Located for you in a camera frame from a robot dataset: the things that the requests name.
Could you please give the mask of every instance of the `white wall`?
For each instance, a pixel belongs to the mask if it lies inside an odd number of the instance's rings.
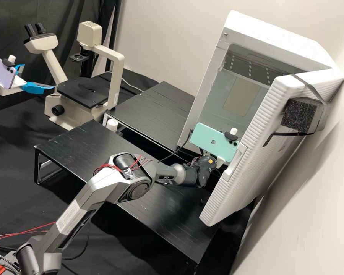
[[[123,2],[115,49],[125,67],[193,95],[232,9],[317,40],[332,55],[334,37],[344,39],[344,0]]]
[[[344,71],[342,35],[327,39]],[[344,84],[325,130],[305,139],[252,217],[232,274],[344,274]]]

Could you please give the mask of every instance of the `gray robotic arm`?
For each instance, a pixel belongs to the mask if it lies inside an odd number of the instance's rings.
[[[210,155],[196,157],[190,164],[157,163],[156,181],[164,184],[204,187],[217,161]]]
[[[154,161],[140,163],[140,158],[130,153],[111,156],[107,164],[115,169],[101,169],[45,235],[31,237],[5,258],[10,262],[18,261],[21,275],[57,274],[63,250],[104,202],[115,204],[138,199],[151,189],[155,181],[202,187],[216,167],[215,159],[210,156],[195,158],[189,165],[172,166]]]

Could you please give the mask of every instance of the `white cap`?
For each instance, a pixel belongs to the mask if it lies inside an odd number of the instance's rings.
[[[232,135],[236,135],[237,134],[237,128],[232,128],[229,133]]]
[[[11,62],[11,63],[14,63],[15,62],[15,56],[14,55],[9,55],[9,58],[8,58],[8,61]]]
[[[110,118],[109,120],[107,120],[106,128],[108,130],[115,132],[117,130],[117,126],[118,126],[118,121],[116,119]]]

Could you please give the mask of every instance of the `purple smartphone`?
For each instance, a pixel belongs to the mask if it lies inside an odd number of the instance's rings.
[[[14,67],[7,67],[0,59],[0,85],[5,89],[10,89],[15,78],[16,69]]]

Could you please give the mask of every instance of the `black foam block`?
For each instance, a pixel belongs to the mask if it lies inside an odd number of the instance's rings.
[[[302,133],[316,131],[325,106],[308,97],[290,98],[284,109],[281,125]]]

